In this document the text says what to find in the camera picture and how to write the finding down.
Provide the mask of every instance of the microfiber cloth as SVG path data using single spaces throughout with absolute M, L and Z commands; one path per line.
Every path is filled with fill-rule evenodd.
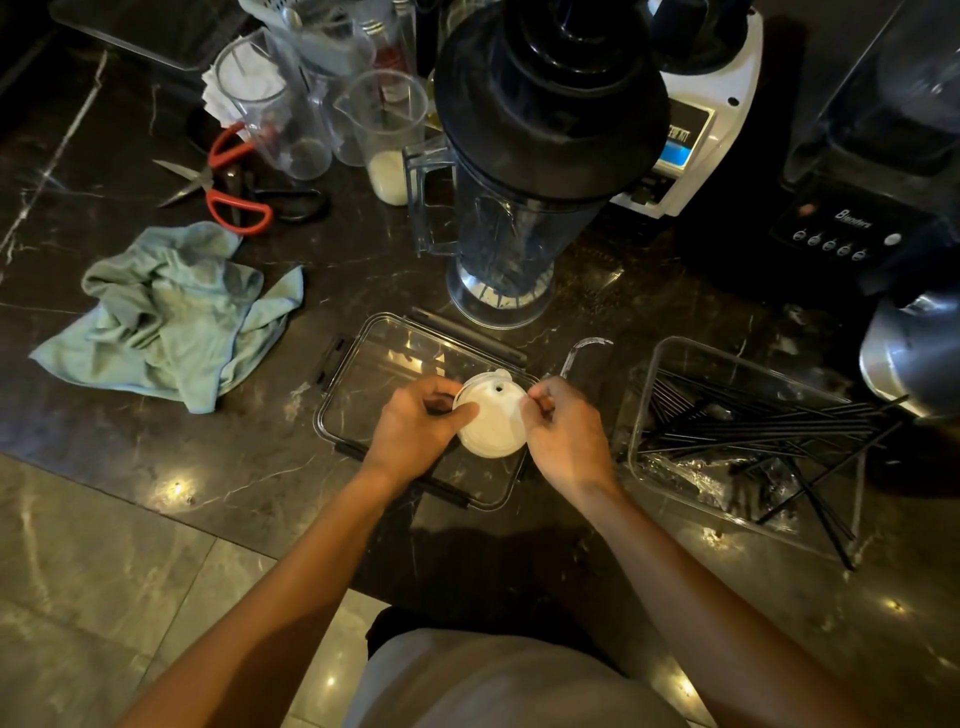
M 229 260 L 239 245 L 215 223 L 147 228 L 125 252 L 90 267 L 84 292 L 100 302 L 30 357 L 73 384 L 212 412 L 303 302 L 300 266 L 258 298 L 263 274 Z

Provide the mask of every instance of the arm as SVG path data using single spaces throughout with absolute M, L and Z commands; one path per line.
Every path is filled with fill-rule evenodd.
M 719 725 L 869 724 L 836 678 L 630 500 L 616 481 L 600 415 L 577 390 L 547 379 L 521 409 L 540 471 L 606 540 Z
M 137 700 L 118 728 L 279 726 L 384 509 L 476 416 L 429 376 L 383 408 L 359 474 L 284 556 Z

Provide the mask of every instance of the white cup lid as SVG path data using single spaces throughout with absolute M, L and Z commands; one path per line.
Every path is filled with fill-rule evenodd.
M 458 433 L 460 441 L 474 455 L 506 457 L 527 442 L 520 400 L 526 396 L 523 387 L 516 384 L 505 369 L 472 376 L 453 400 L 456 409 L 461 404 L 475 401 L 480 413 Z

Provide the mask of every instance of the gray shirt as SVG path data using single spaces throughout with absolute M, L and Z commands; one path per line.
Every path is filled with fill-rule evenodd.
M 524 637 L 418 629 L 367 663 L 342 728 L 687 728 L 655 692 Z

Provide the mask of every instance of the scissors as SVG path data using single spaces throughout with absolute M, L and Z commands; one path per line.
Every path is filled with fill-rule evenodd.
M 248 155 L 253 151 L 253 143 L 245 141 L 241 144 L 232 146 L 229 149 L 225 149 L 225 147 L 233 138 L 233 136 L 243 130 L 244 127 L 245 124 L 242 121 L 238 121 L 229 128 L 225 129 L 217 137 L 206 156 L 206 167 L 201 172 L 198 172 L 195 169 L 190 169 L 189 167 L 184 167 L 182 164 L 175 164 L 172 161 L 154 159 L 154 162 L 159 164 L 164 169 L 170 170 L 174 174 L 178 174 L 181 177 L 190 180 L 190 183 L 186 187 L 179 190 L 167 200 L 164 200 L 162 203 L 157 205 L 157 207 L 166 207 L 168 205 L 172 205 L 175 202 L 179 202 L 187 195 L 190 195 L 196 190 L 202 188 L 206 195 L 207 209 L 210 210 L 210 214 L 213 215 L 213 219 L 224 226 L 227 230 L 236 232 L 240 235 L 257 235 L 270 227 L 270 224 L 274 221 L 274 211 L 269 205 L 255 202 L 253 200 L 245 200 L 242 197 L 221 192 L 213 186 L 214 173 L 223 172 L 228 176 L 228 186 L 233 190 L 238 189 L 234 183 L 234 179 L 237 178 L 239 174 L 235 163 L 241 157 Z M 220 212 L 217 210 L 217 205 L 225 205 L 230 207 L 231 212 L 235 213 L 233 220 L 237 224 L 232 225 L 224 220 Z M 244 228 L 238 224 L 240 210 L 259 212 L 263 216 L 255 224 Z

